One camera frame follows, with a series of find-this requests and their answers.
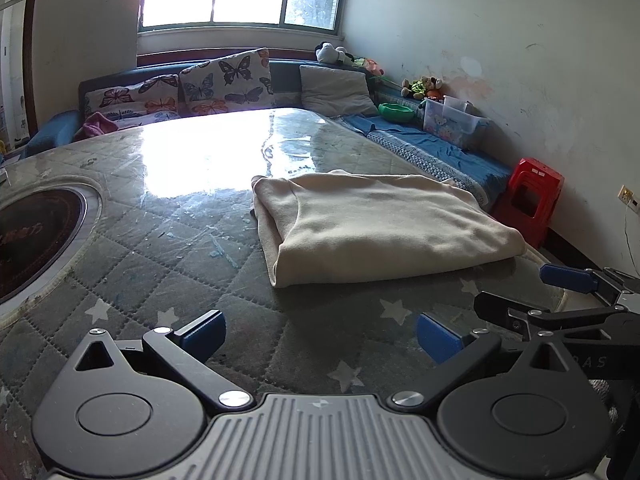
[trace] wall socket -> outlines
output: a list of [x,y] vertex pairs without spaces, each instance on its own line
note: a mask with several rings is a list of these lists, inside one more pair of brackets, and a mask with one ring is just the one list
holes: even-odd
[[634,192],[631,191],[627,186],[622,186],[622,188],[620,188],[618,198],[623,203],[627,204],[631,211],[636,214],[640,213],[640,203],[638,202],[638,199],[634,197]]

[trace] pink cloth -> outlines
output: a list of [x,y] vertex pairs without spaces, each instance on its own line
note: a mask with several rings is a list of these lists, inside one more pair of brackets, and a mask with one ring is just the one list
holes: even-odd
[[74,135],[74,140],[90,139],[103,134],[110,134],[118,129],[118,125],[108,120],[100,112],[91,114]]

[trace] sofa backrest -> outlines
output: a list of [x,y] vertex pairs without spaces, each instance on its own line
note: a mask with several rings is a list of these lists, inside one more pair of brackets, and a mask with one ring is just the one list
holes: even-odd
[[[202,63],[205,60],[168,63],[162,65],[144,66],[119,72],[117,74],[105,75],[95,79],[82,81],[78,85],[78,106],[82,112],[84,110],[84,96],[87,92],[99,90],[101,88],[110,88],[113,86],[129,86],[142,83],[147,79],[158,75],[178,74],[181,70]],[[364,72],[367,77],[367,85],[369,92],[374,92],[374,80],[369,72],[363,68],[355,68],[349,66],[328,65],[318,63],[316,61],[304,61],[294,59],[270,59],[269,66],[271,70],[271,84],[273,86],[273,94],[278,107],[302,107],[300,95],[302,93],[302,84],[300,83],[300,65],[316,65],[328,68],[340,68],[344,70],[356,70]],[[178,88],[178,101],[184,102],[182,88]]]

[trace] sofa armrest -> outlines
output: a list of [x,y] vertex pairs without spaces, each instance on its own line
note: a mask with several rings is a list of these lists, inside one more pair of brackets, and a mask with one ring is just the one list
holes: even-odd
[[70,144],[80,126],[82,115],[78,110],[68,110],[53,116],[31,137],[24,150],[24,156]]

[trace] gray gripper base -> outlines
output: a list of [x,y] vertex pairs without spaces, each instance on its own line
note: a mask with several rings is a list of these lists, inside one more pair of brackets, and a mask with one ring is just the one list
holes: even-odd
[[[62,480],[53,475],[50,480]],[[199,446],[152,480],[483,480],[449,455],[417,415],[362,396],[267,395],[221,415]],[[580,480],[592,476],[581,475]]]

